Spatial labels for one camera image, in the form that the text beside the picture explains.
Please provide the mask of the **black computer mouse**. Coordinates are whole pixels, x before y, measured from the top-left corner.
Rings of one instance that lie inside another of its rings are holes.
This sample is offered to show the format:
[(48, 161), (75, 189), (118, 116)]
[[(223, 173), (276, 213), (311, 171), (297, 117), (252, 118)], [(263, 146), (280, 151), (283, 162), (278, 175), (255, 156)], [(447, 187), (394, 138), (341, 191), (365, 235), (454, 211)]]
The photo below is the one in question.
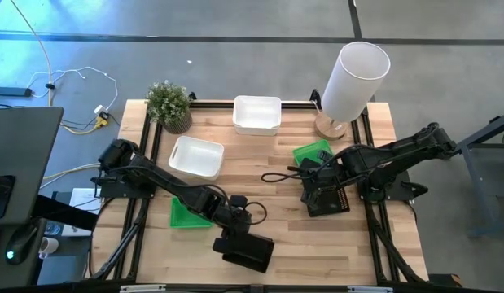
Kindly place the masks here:
[(6, 245), (6, 262), (9, 265), (19, 265), (24, 262), (36, 235), (37, 227), (33, 224), (25, 224), (17, 228)]

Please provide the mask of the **green plastic slotted basket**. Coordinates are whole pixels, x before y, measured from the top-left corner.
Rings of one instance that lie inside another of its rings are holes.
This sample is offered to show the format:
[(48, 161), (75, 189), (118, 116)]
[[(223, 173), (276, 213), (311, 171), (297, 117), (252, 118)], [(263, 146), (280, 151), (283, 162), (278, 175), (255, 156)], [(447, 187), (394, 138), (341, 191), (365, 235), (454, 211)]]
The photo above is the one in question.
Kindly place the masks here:
[(300, 167), (304, 159), (309, 159), (316, 163), (323, 163), (323, 160), (318, 155), (320, 151), (325, 151), (329, 155), (332, 154), (330, 144), (327, 140), (319, 140), (308, 145), (296, 148), (292, 151), (296, 166)]
[(174, 229), (204, 229), (211, 228), (212, 223), (189, 212), (178, 198), (171, 200), (169, 227)]

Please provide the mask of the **white plastic handled bin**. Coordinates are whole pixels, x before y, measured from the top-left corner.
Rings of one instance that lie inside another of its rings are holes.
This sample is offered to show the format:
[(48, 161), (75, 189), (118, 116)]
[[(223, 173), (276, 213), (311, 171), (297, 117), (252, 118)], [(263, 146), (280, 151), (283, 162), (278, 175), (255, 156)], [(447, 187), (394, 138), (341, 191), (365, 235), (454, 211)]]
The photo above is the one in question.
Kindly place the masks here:
[(180, 173), (215, 181), (221, 171), (224, 150), (224, 146), (217, 142), (180, 136), (169, 157), (169, 167)]
[(239, 95), (234, 99), (232, 121), (238, 134), (275, 136), (282, 121), (281, 99)]

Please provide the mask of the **artificial plant in ribbed pot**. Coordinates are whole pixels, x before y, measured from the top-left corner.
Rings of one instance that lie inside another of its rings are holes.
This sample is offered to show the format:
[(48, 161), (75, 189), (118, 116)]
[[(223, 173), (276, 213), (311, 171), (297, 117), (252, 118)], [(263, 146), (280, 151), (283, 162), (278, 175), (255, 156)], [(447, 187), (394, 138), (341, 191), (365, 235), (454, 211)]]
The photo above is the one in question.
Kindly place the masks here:
[(181, 134), (192, 125), (192, 97), (186, 88), (168, 80), (154, 83), (146, 96), (147, 114), (168, 133)]

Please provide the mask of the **white shade wooden base lamp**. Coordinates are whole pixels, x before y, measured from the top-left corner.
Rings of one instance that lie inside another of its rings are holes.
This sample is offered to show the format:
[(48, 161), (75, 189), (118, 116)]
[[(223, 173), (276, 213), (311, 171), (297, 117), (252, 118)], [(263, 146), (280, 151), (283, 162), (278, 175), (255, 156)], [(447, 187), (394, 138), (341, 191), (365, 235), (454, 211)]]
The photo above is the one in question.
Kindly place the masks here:
[(326, 140), (342, 138), (348, 125), (362, 113), (391, 68), (381, 47), (351, 42), (340, 50), (314, 121), (316, 133)]

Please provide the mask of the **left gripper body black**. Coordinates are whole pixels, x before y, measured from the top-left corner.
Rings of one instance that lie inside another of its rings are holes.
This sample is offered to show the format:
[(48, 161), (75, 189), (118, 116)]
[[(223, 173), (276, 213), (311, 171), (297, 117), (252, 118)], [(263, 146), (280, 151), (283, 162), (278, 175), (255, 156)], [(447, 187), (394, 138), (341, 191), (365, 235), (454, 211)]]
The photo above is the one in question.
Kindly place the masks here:
[(243, 242), (248, 236), (251, 219), (251, 213), (244, 207), (219, 207), (219, 226), (222, 228), (220, 239)]

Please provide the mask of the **black support beam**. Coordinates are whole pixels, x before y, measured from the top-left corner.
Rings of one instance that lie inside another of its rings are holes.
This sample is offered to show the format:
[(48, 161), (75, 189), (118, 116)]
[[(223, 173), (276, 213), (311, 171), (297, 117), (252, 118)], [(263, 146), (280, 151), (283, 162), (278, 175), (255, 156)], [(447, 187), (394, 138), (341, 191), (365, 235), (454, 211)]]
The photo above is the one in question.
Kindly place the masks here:
[(98, 216), (92, 212), (69, 206), (43, 195), (37, 197), (31, 216), (33, 219), (43, 218), (84, 230), (92, 230), (98, 220)]

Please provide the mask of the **black power strip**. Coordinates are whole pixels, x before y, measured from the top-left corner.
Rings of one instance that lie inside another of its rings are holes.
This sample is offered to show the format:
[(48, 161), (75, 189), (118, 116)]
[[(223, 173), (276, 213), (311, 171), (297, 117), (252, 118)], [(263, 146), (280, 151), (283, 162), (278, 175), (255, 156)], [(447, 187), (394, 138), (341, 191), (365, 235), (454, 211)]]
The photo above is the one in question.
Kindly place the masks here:
[(0, 96), (30, 97), (32, 90), (27, 87), (0, 87)]

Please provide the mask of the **white cardboard box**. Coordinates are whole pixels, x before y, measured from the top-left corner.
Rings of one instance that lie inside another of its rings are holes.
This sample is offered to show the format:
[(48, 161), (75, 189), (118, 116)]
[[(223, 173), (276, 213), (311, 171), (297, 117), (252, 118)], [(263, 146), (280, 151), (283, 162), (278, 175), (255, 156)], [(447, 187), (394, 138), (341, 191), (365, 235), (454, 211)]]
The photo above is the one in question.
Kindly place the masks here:
[[(81, 210), (92, 212), (95, 215), (99, 214), (99, 209), (102, 205), (102, 200), (98, 194), (101, 191), (97, 189), (97, 194), (94, 194), (94, 188), (74, 188), (70, 199), (70, 205), (76, 206)], [(86, 237), (91, 236), (89, 230), (84, 230), (71, 225), (64, 225), (62, 229), (63, 237)]]

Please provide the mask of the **grey metal table frame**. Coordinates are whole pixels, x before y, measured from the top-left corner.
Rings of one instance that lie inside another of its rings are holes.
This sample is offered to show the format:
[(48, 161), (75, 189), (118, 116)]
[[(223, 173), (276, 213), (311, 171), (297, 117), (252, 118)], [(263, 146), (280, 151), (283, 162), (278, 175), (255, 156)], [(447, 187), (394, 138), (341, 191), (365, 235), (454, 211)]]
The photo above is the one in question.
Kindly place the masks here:
[(504, 136), (504, 115), (493, 118), (485, 127), (458, 143), (470, 174), (484, 224), (470, 232), (478, 237), (504, 231), (504, 142), (490, 142)]

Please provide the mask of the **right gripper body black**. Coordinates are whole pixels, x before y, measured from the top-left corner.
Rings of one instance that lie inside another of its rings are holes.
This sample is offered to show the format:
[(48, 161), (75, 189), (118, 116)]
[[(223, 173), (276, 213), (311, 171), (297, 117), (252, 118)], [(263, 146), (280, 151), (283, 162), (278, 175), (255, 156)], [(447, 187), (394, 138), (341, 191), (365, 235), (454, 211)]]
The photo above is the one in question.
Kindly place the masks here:
[(332, 181), (336, 185), (339, 185), (337, 175), (332, 167), (325, 167), (318, 171), (320, 164), (309, 159), (304, 159), (300, 169), (302, 170), (301, 176), (303, 191), (306, 184), (310, 182), (328, 182)]

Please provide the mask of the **silver metal frame bracket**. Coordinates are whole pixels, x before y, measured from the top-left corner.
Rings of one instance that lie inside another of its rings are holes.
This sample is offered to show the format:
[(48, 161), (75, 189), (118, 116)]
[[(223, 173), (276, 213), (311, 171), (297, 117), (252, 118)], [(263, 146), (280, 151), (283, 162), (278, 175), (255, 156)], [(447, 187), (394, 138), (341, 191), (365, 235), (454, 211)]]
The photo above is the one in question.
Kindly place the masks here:
[(166, 285), (160, 284), (133, 284), (121, 286), (119, 293), (163, 293)]
[(348, 286), (348, 293), (394, 293), (391, 287), (381, 286)]

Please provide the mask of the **black aluminium rig frame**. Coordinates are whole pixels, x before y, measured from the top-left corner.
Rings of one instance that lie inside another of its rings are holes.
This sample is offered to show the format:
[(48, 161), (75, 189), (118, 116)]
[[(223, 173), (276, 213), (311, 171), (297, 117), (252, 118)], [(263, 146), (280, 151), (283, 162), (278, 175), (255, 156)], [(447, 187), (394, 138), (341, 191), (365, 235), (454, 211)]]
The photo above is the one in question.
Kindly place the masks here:
[[(261, 174), (288, 173), (293, 165), (292, 150), (320, 139), (313, 123), (318, 114), (307, 109), (283, 109), (276, 136), (239, 135), (234, 130), (230, 102), (228, 108), (192, 109), (193, 125), (185, 135), (218, 142), (225, 148), (224, 161), (215, 183), (228, 195), (246, 195), (249, 201), (264, 204), (268, 217), (251, 232), (275, 241), (266, 273), (258, 273), (225, 262), (212, 250), (221, 233), (209, 229), (169, 227), (172, 195), (157, 190), (151, 199), (135, 281), (179, 284), (252, 285), (374, 285), (376, 284), (370, 239), (363, 202), (355, 186), (346, 188), (350, 212), (310, 218), (300, 201), (302, 185), (286, 180), (264, 183)], [(178, 173), (168, 161), (178, 135), (156, 132), (156, 124), (145, 121), (147, 105), (129, 100), (118, 137), (141, 143), (146, 138), (146, 155), (156, 156), (163, 169), (190, 184), (205, 183), (198, 177)], [(107, 261), (121, 240), (129, 200), (115, 199), (102, 212), (95, 229), (90, 266), (94, 272)], [(412, 269), (428, 279), (414, 214), (405, 203), (386, 203), (392, 240)]]

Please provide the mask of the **white mug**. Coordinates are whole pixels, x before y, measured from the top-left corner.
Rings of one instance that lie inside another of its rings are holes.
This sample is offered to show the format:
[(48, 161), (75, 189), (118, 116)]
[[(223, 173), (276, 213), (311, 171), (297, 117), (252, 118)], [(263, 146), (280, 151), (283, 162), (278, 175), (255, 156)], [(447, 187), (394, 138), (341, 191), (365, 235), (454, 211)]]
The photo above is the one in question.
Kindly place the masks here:
[(43, 237), (38, 251), (38, 258), (44, 260), (50, 254), (57, 251), (59, 241), (56, 238)]

